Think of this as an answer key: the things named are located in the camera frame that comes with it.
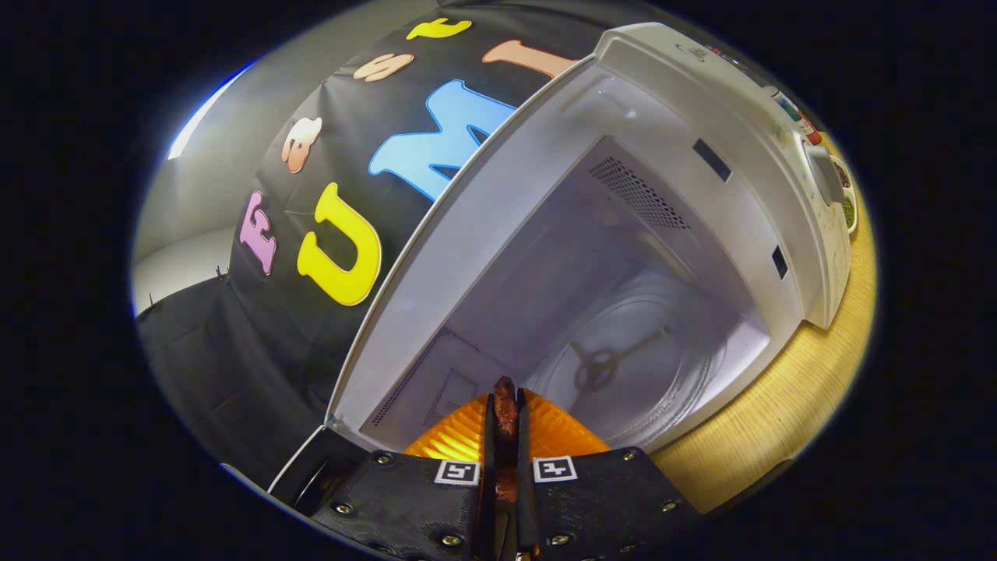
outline colorful foam letter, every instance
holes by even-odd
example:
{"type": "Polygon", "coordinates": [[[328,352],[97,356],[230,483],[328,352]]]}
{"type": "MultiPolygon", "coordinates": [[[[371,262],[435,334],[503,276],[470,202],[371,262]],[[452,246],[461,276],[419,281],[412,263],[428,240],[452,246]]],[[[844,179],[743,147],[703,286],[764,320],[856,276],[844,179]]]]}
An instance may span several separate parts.
{"type": "Polygon", "coordinates": [[[412,28],[409,32],[409,36],[406,39],[415,39],[416,37],[431,37],[433,39],[443,39],[444,37],[452,37],[458,33],[471,27],[471,22],[464,20],[455,24],[445,24],[443,22],[447,21],[448,18],[440,18],[438,20],[424,22],[416,27],[412,28]]]}
{"type": "Polygon", "coordinates": [[[291,127],[284,139],[284,148],[280,151],[281,162],[287,162],[287,169],[292,174],[298,173],[305,165],[305,158],[308,158],[308,149],[311,148],[315,139],[318,138],[319,131],[322,130],[322,118],[298,119],[298,122],[291,127]]]}
{"type": "Polygon", "coordinates": [[[384,80],[402,68],[408,66],[410,62],[415,60],[415,58],[415,55],[398,55],[396,57],[395,53],[381,55],[380,57],[358,68],[357,71],[353,73],[353,77],[357,80],[363,78],[364,82],[384,80]]]}
{"type": "Polygon", "coordinates": [[[395,174],[435,201],[450,178],[432,166],[462,166],[480,145],[471,128],[490,135],[515,108],[469,90],[462,80],[451,80],[430,94],[426,109],[440,132],[390,137],[374,153],[367,171],[372,176],[395,174]]]}
{"type": "Polygon", "coordinates": [[[551,55],[529,47],[523,47],[521,41],[505,41],[495,45],[482,57],[482,62],[506,61],[526,68],[542,72],[553,78],[564,72],[567,67],[577,61],[551,55]]]}
{"type": "Polygon", "coordinates": [[[330,183],[315,205],[315,222],[329,221],[357,246],[357,262],[349,271],[339,268],[319,249],[314,232],[305,235],[298,251],[298,272],[311,277],[325,293],[343,305],[367,297],[381,271],[381,240],[374,227],[343,202],[339,187],[330,183]]]}
{"type": "Polygon", "coordinates": [[[239,230],[239,242],[249,246],[249,250],[263,265],[263,274],[269,275],[273,268],[273,255],[277,252],[277,240],[263,235],[270,230],[270,219],[259,209],[262,202],[263,194],[258,191],[249,196],[249,206],[239,230]]]}

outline green food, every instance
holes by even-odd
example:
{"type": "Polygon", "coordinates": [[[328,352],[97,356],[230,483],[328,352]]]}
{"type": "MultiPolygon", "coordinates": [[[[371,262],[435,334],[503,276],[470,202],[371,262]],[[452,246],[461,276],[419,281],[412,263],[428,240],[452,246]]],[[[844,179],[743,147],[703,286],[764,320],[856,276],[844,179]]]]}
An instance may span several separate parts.
{"type": "Polygon", "coordinates": [[[851,225],[855,223],[855,207],[851,205],[851,199],[845,198],[844,203],[841,203],[841,208],[844,209],[844,222],[851,225]]]}

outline orange gripper pad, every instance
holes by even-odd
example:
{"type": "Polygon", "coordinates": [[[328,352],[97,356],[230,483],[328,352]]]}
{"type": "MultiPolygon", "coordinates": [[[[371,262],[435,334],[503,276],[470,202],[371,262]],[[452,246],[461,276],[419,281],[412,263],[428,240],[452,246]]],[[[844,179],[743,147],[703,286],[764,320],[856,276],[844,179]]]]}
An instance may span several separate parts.
{"type": "Polygon", "coordinates": [[[522,392],[529,414],[530,461],[534,458],[583,456],[609,451],[609,446],[567,411],[526,388],[522,392]]]}
{"type": "Polygon", "coordinates": [[[489,395],[484,393],[440,419],[402,453],[424,458],[483,461],[485,411],[489,395]]]}

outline white wall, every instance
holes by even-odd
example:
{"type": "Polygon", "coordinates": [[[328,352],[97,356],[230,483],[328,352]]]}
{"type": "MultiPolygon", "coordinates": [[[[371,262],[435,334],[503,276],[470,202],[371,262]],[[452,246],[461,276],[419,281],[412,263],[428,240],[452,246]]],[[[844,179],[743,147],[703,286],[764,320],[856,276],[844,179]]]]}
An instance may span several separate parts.
{"type": "Polygon", "coordinates": [[[172,244],[132,267],[132,309],[139,315],[153,301],[188,286],[224,275],[232,252],[235,227],[216,230],[172,244]]]}

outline peach letter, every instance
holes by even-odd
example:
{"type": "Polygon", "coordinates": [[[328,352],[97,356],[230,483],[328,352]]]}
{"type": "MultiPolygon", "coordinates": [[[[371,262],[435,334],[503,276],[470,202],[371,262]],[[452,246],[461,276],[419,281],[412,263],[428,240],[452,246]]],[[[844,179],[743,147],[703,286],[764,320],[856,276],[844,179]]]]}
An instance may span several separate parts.
{"type": "Polygon", "coordinates": [[[357,71],[353,73],[353,77],[357,80],[363,78],[364,82],[384,80],[402,68],[408,66],[408,64],[415,60],[415,58],[415,55],[398,55],[396,57],[395,53],[381,55],[380,57],[358,68],[357,71]]]}
{"type": "Polygon", "coordinates": [[[529,47],[523,47],[521,41],[505,41],[495,45],[482,57],[482,62],[506,61],[526,68],[542,72],[553,78],[564,72],[576,61],[551,55],[529,47]]]}
{"type": "Polygon", "coordinates": [[[471,27],[471,22],[464,20],[452,25],[447,25],[443,22],[447,21],[448,18],[440,18],[431,22],[424,22],[416,27],[412,28],[409,32],[409,36],[406,37],[407,40],[415,39],[416,37],[431,37],[433,39],[443,39],[444,37],[451,37],[457,35],[458,33],[471,27]]]}
{"type": "Polygon", "coordinates": [[[298,119],[298,122],[291,127],[284,139],[284,147],[280,150],[280,160],[287,162],[287,169],[292,174],[296,174],[305,165],[305,158],[308,158],[308,149],[318,138],[319,131],[322,130],[322,118],[312,121],[308,118],[298,119]]]}
{"type": "Polygon", "coordinates": [[[374,227],[343,202],[339,186],[330,183],[315,205],[315,222],[329,221],[357,246],[357,262],[349,271],[339,268],[319,249],[314,232],[305,235],[298,251],[298,272],[311,277],[332,299],[356,305],[367,297],[381,271],[381,240],[374,227]]]}
{"type": "Polygon", "coordinates": [[[258,208],[262,202],[263,194],[258,191],[249,196],[249,207],[246,208],[245,218],[242,219],[239,241],[249,246],[249,250],[263,264],[263,274],[269,275],[273,267],[273,254],[277,251],[277,240],[263,235],[270,230],[270,220],[258,208]]]}

